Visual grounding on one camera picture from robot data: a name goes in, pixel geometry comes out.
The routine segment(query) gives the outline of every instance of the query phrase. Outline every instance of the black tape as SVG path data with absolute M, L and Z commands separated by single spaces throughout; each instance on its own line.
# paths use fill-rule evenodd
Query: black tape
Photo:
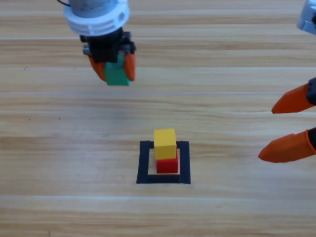
M 180 174 L 149 175 L 149 151 L 153 148 L 153 141 L 140 142 L 137 184 L 191 184 L 189 142 L 177 142 L 177 148 L 180 150 Z

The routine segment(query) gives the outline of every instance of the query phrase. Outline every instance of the orange fingertip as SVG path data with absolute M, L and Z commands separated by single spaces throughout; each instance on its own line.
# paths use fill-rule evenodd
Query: orange fingertip
M 135 81 L 135 67 L 136 57 L 135 54 L 125 55 L 124 70 L 130 81 Z
M 268 162 L 285 163 L 313 155 L 316 155 L 316 151 L 310 143 L 308 130 L 306 130 L 272 141 L 260 152 L 258 157 Z
M 285 93 L 272 108 L 273 114 L 298 113 L 313 107 L 307 99 L 309 84 Z
M 99 76 L 99 78 L 103 81 L 106 81 L 104 71 L 103 71 L 105 63 L 95 63 L 93 58 L 90 56 L 89 56 L 89 60 L 90 60 L 92 68 L 94 69 L 96 74 Z

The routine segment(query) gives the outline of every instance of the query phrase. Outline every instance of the wood grain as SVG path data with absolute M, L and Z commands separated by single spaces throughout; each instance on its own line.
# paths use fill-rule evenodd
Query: wood grain
M 316 126 L 271 113 L 316 75 L 304 0 L 130 2 L 137 80 L 108 87 L 60 4 L 0 0 L 0 236 L 314 237 L 315 157 L 257 158 Z M 190 141 L 191 185 L 136 184 L 159 128 Z

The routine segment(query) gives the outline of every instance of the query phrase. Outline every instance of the stacked blocks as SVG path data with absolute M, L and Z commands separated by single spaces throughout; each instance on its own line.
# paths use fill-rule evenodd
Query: stacked blocks
M 178 173 L 178 152 L 174 129 L 154 131 L 154 150 L 158 174 Z

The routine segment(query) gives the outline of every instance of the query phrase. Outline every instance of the robotic arm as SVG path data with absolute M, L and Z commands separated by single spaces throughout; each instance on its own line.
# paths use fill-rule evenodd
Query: robotic arm
M 68 0 L 64 15 L 79 35 L 92 68 L 107 85 L 135 81 L 135 44 L 123 26 L 129 19 L 127 0 Z
M 316 0 L 306 0 L 297 27 L 316 35 Z M 272 108 L 273 114 L 298 113 L 316 105 L 316 78 L 285 93 Z M 267 145 L 259 158 L 274 163 L 296 161 L 316 155 L 316 127 L 289 134 Z

